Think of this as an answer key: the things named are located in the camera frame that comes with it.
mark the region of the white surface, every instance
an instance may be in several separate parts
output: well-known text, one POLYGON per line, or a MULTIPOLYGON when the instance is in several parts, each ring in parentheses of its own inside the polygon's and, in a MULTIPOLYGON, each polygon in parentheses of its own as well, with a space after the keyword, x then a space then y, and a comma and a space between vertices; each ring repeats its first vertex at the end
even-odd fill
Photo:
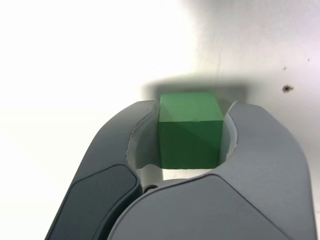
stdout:
POLYGON ((98 129, 145 84, 190 73, 253 86, 247 101, 303 147, 320 211, 319 13, 318 0, 0 1, 0 239, 44 239, 98 129))

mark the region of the dark spot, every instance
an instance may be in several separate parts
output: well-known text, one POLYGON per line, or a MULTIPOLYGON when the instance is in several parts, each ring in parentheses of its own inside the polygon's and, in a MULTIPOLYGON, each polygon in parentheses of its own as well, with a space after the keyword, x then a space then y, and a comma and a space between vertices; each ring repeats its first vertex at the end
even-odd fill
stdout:
POLYGON ((284 85, 283 88, 282 88, 282 92, 284 93, 288 93, 290 91, 292 91, 294 89, 293 86, 290 86, 290 85, 284 85))

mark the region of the green block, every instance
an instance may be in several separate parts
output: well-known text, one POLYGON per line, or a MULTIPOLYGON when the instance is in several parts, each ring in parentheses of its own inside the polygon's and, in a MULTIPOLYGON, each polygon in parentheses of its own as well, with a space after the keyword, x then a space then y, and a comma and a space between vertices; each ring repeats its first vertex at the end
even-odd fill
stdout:
POLYGON ((162 168, 217 167, 223 120, 219 104, 210 93, 162 95, 158 123, 162 168))

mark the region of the green cube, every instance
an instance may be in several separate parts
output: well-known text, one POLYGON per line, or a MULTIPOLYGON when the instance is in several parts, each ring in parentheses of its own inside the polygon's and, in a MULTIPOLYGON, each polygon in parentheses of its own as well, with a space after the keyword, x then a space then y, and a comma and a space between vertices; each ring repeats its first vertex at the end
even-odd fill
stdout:
POLYGON ((218 166, 224 116, 211 93, 171 93, 160 99, 159 144, 163 169, 218 166))

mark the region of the white wall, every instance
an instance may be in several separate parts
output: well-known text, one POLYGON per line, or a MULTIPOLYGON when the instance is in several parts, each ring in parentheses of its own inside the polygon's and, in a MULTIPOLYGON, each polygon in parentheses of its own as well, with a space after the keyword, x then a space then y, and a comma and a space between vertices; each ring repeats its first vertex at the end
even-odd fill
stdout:
POLYGON ((43 239, 98 129, 146 84, 190 73, 252 86, 247 101, 302 145, 319 212, 319 13, 317 0, 0 1, 0 239, 43 239))

